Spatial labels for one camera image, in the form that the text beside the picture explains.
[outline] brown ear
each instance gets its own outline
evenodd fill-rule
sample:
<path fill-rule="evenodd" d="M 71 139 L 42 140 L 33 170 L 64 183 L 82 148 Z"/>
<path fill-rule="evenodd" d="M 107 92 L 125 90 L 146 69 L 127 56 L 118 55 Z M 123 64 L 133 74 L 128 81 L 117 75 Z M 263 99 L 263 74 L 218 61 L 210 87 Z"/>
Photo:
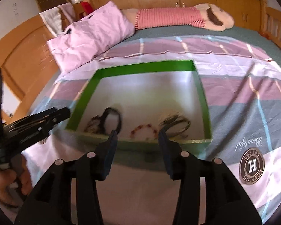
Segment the brown ear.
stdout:
<path fill-rule="evenodd" d="M 218 20 L 217 16 L 215 16 L 213 14 L 211 7 L 207 9 L 207 16 L 208 16 L 209 20 L 212 23 L 214 23 L 215 25 L 218 25 L 218 26 L 222 26 L 223 25 L 223 23 Z"/>

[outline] brown circular patch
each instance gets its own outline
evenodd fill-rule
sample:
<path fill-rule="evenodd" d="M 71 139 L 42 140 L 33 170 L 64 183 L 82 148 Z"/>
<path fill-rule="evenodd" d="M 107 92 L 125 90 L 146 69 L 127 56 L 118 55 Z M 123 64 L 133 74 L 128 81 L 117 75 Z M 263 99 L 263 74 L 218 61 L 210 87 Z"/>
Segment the brown circular patch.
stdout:
<path fill-rule="evenodd" d="M 246 185 L 256 183 L 264 171 L 264 158 L 257 148 L 248 149 L 239 163 L 239 177 Z"/>

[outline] pillowcase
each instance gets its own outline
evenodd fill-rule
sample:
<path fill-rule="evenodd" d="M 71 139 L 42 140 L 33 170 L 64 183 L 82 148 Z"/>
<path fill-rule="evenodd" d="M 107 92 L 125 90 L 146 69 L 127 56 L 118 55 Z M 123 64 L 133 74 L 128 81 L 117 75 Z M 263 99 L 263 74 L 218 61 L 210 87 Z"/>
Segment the pillowcase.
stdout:
<path fill-rule="evenodd" d="M 63 73 L 69 73 L 134 34 L 132 24 L 112 2 L 47 42 Z"/>

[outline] white towel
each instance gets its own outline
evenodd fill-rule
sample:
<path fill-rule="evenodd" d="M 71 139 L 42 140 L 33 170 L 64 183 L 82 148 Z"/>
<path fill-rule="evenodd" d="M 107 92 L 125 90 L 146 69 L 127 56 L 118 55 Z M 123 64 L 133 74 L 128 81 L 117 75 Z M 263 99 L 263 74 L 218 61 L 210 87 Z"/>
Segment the white towel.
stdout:
<path fill-rule="evenodd" d="M 76 13 L 71 3 L 68 2 L 65 4 L 61 4 L 57 7 L 61 9 L 61 11 L 64 13 L 65 17 L 70 22 L 70 24 L 77 21 Z"/>
<path fill-rule="evenodd" d="M 54 37 L 57 37 L 63 32 L 61 14 L 59 13 L 59 9 L 57 7 L 41 12 L 40 16 Z"/>

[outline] white wall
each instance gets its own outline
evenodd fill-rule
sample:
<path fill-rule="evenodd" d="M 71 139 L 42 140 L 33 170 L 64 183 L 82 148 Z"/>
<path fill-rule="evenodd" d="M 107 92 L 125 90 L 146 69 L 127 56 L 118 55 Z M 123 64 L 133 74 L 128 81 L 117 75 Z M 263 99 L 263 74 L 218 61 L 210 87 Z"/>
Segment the white wall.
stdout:
<path fill-rule="evenodd" d="M 1 0 L 0 2 L 0 39 L 12 29 L 39 13 L 35 0 Z M 2 109 L 7 113 L 14 113 L 20 101 L 11 93 L 9 88 L 3 87 Z"/>
<path fill-rule="evenodd" d="M 277 0 L 267 0 L 268 7 L 281 11 L 281 7 Z"/>

